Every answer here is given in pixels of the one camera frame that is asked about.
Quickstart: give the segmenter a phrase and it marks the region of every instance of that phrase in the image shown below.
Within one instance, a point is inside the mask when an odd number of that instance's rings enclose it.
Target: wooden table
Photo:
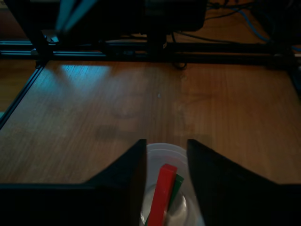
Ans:
[[[260,42],[241,15],[196,34]],[[194,138],[275,182],[301,183],[301,106],[285,72],[107,62],[47,64],[0,131],[0,182],[82,182],[140,138],[184,148]]]

